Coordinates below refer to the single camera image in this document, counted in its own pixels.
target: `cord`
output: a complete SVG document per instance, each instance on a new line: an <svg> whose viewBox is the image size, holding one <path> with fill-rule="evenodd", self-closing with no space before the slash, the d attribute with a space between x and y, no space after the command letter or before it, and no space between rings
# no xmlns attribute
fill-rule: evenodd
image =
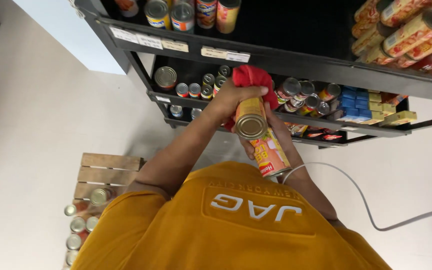
<svg viewBox="0 0 432 270"><path fill-rule="evenodd" d="M431 212L427 212L427 213L421 214L421 215L419 215L419 216L416 216L416 217L414 217L414 218L410 218L410 219L408 219L408 220L402 221L402 222L400 222L400 223L397 223L397 224L391 225L391 226L386 227L386 228L378 228L378 226L376 226L376 224L375 224L375 221L373 220L373 216L371 215L371 211L369 210L369 206L368 206L368 203L366 202L366 198L364 197L364 194L363 194L363 192L361 191L361 188L358 186L358 184L357 184L357 183L356 183L356 182L351 178L351 176L349 176L347 173L345 173L342 169L339 169L338 167L336 167L336 166L334 166L334 165L331 165L331 164L328 164L328 163L324 163L324 162L308 162L308 163L305 163L305 164L303 164L303 165L297 166L296 168L294 168L294 169L292 169L291 171L289 171L289 173L288 173L288 174L285 176L285 178L283 179L282 184L284 184L284 183L286 182L286 179L288 178L288 176L291 175L295 170L297 170L297 169L299 169L299 168L302 168L302 167L304 167L304 166L306 166L306 165L308 165L308 164L322 164L322 165L327 165L327 166L329 166L329 167L333 167L334 169L336 169L336 170L342 172L342 173L343 173L343 174L344 174L344 175L345 175L349 180L351 180L351 182L353 183L353 185L354 185L354 186L357 188L357 190L359 191L359 194L361 195L361 198L363 199L364 206L366 207L366 211L368 212L369 220L371 221L372 226L373 226L376 230L378 230L378 231L381 231L381 232L390 231L390 230L393 230L393 229L396 229L396 228L399 228L399 227L402 227L402 226L405 226L405 225L411 224L411 223L413 223L413 222L420 221L420 220L423 220L423 219L425 219L425 218L432 217L432 211L431 211Z"/></svg>

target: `yellow shirt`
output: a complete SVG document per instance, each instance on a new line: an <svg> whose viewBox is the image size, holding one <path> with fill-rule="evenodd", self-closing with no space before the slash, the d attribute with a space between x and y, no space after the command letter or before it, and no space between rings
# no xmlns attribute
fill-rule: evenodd
<svg viewBox="0 0 432 270"><path fill-rule="evenodd" d="M298 192L251 165L189 174L171 201L117 197L71 270L390 269L358 233L335 229Z"/></svg>

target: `can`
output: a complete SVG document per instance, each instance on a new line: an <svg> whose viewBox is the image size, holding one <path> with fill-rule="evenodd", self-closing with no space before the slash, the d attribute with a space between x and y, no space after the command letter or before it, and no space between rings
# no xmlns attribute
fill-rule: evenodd
<svg viewBox="0 0 432 270"><path fill-rule="evenodd" d="M85 230L86 221L82 217L75 217L69 223L69 229L71 232L78 234Z"/></svg>
<svg viewBox="0 0 432 270"><path fill-rule="evenodd" d="M195 33L195 10L188 3L177 3L171 10L173 29L188 34Z"/></svg>
<svg viewBox="0 0 432 270"><path fill-rule="evenodd" d="M115 0L114 2L116 2L119 12L124 17L134 17L139 12L136 0Z"/></svg>
<svg viewBox="0 0 432 270"><path fill-rule="evenodd" d="M382 42L382 48L389 56L400 57L430 38L432 38L432 8L425 9L390 35Z"/></svg>
<svg viewBox="0 0 432 270"><path fill-rule="evenodd" d="M365 17L361 17L360 20L351 28L351 34L353 37L359 39L368 29L377 23L381 12L391 3L391 1L392 0L380 0L366 13Z"/></svg>
<svg viewBox="0 0 432 270"><path fill-rule="evenodd" d="M297 110L298 115L306 115L311 111L314 111L316 107L318 107L321 100L318 95L310 95L307 99L304 100L304 105Z"/></svg>
<svg viewBox="0 0 432 270"><path fill-rule="evenodd" d="M378 2L379 0L366 0L366 2L364 2L364 4L354 13L354 20L359 22L362 18L368 17L369 11L372 10Z"/></svg>
<svg viewBox="0 0 432 270"><path fill-rule="evenodd" d="M183 107L178 105L171 105L169 111L174 116L174 118L181 119L183 118Z"/></svg>
<svg viewBox="0 0 432 270"><path fill-rule="evenodd" d="M198 83L191 83L189 85L189 96L193 99L199 99L201 95L201 86Z"/></svg>
<svg viewBox="0 0 432 270"><path fill-rule="evenodd" d="M281 106L280 112L288 112L288 113L294 113L299 108L303 107L304 101L303 100L297 100L297 99L290 99L286 103L284 103L283 106Z"/></svg>
<svg viewBox="0 0 432 270"><path fill-rule="evenodd" d="M216 29L223 34L230 34L236 27L241 0L218 0Z"/></svg>
<svg viewBox="0 0 432 270"><path fill-rule="evenodd" d="M264 136L268 123L262 98L241 101L236 108L235 122L235 131L241 138L255 140Z"/></svg>
<svg viewBox="0 0 432 270"><path fill-rule="evenodd" d="M399 27L405 19L411 17L431 0L395 0L381 13L381 22L389 27Z"/></svg>
<svg viewBox="0 0 432 270"><path fill-rule="evenodd" d="M262 138L250 143L254 147L254 159L264 178L278 177L291 170L290 162L270 127Z"/></svg>
<svg viewBox="0 0 432 270"><path fill-rule="evenodd" d="M351 46L351 51L356 56L362 56L369 49L380 44L385 38L393 34L397 28L389 27L380 21L373 24Z"/></svg>
<svg viewBox="0 0 432 270"><path fill-rule="evenodd" d="M308 128L308 125L295 125L291 128L291 136L292 137L302 137L303 133Z"/></svg>
<svg viewBox="0 0 432 270"><path fill-rule="evenodd" d="M309 113L309 116L319 118L319 117L326 115L328 113L329 113L329 104L326 103L325 101L321 101L318 104L318 107L316 107L315 110L313 110L312 112Z"/></svg>
<svg viewBox="0 0 432 270"><path fill-rule="evenodd" d="M231 68L229 66L220 66L217 73L220 76L229 78L231 76Z"/></svg>
<svg viewBox="0 0 432 270"><path fill-rule="evenodd" d="M215 77L213 76L213 74L205 74L202 77L202 84L213 86L213 84L215 84Z"/></svg>
<svg viewBox="0 0 432 270"><path fill-rule="evenodd" d="M78 251L77 250L69 250L66 253L66 257L64 258L66 264L68 266L72 266L73 262L76 260L76 257L78 256Z"/></svg>
<svg viewBox="0 0 432 270"><path fill-rule="evenodd" d="M310 81L302 81L301 91L299 91L296 95L293 96L293 99L297 101L304 101L310 95L316 93L315 85Z"/></svg>
<svg viewBox="0 0 432 270"><path fill-rule="evenodd" d="M73 216L88 209L89 201L79 201L75 204L70 204L64 207L64 214L66 216Z"/></svg>
<svg viewBox="0 0 432 270"><path fill-rule="evenodd" d="M151 0L144 7L150 26L171 30L170 8L163 0Z"/></svg>
<svg viewBox="0 0 432 270"><path fill-rule="evenodd" d="M219 89L221 89L221 86L223 86L224 82L226 82L226 80L227 78L221 75L216 77L216 80L214 81L214 91L213 91L214 97L218 93Z"/></svg>
<svg viewBox="0 0 432 270"><path fill-rule="evenodd" d="M87 237L88 237L88 232L86 230L84 231L84 233L80 233L80 234L72 233L66 239L66 247L69 250L78 250L85 243Z"/></svg>
<svg viewBox="0 0 432 270"><path fill-rule="evenodd" d="M189 96L189 88L185 83L178 83L176 86L176 94L182 98Z"/></svg>
<svg viewBox="0 0 432 270"><path fill-rule="evenodd" d="M91 204L101 206L116 197L116 193L109 188L97 188L91 192Z"/></svg>
<svg viewBox="0 0 432 270"><path fill-rule="evenodd" d="M341 94L341 88L336 83L328 84L318 96L321 101L330 101Z"/></svg>
<svg viewBox="0 0 432 270"><path fill-rule="evenodd" d="M394 57L389 56L382 48L382 43L374 46L367 53L359 57L356 62L361 63L374 63L378 65L386 65L395 60Z"/></svg>
<svg viewBox="0 0 432 270"><path fill-rule="evenodd" d="M98 224L99 218L98 217L90 217L86 221L86 230L87 232L92 232L94 228L96 227L96 224Z"/></svg>
<svg viewBox="0 0 432 270"><path fill-rule="evenodd" d="M201 86L201 99L203 101L210 101L213 98L213 88L209 84Z"/></svg>
<svg viewBox="0 0 432 270"><path fill-rule="evenodd" d="M191 110L191 119L194 120L196 117L200 116L202 111L203 110L200 108L193 108Z"/></svg>
<svg viewBox="0 0 432 270"><path fill-rule="evenodd" d="M174 69L171 67L160 67L154 73L154 81L155 83L163 90L169 91L174 88L177 81L177 74Z"/></svg>
<svg viewBox="0 0 432 270"><path fill-rule="evenodd" d="M274 92L277 96L277 102L281 105L301 92L301 83L297 79L289 77Z"/></svg>
<svg viewBox="0 0 432 270"><path fill-rule="evenodd" d="M218 0L196 0L196 21L203 29L213 28Z"/></svg>
<svg viewBox="0 0 432 270"><path fill-rule="evenodd" d="M397 68L407 68L413 64L416 64L418 61L412 59L407 54L404 54L398 57L392 64L395 64Z"/></svg>

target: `white wall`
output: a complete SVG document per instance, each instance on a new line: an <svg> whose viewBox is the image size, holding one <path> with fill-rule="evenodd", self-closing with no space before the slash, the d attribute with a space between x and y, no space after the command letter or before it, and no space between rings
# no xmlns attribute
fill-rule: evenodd
<svg viewBox="0 0 432 270"><path fill-rule="evenodd" d="M125 75L111 53L67 0L14 0L89 70Z"/></svg>

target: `red cloth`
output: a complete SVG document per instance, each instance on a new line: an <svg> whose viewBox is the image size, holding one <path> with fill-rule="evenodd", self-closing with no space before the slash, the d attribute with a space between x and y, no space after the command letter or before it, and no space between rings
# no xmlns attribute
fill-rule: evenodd
<svg viewBox="0 0 432 270"><path fill-rule="evenodd" d="M269 102L269 107L274 110L278 104L278 97L273 89L273 82L271 76L266 70L250 66L242 65L233 69L233 82L237 87L267 87L268 93L262 97L263 101ZM235 125L235 122L231 119L229 122L224 124L224 128L231 131L231 128Z"/></svg>

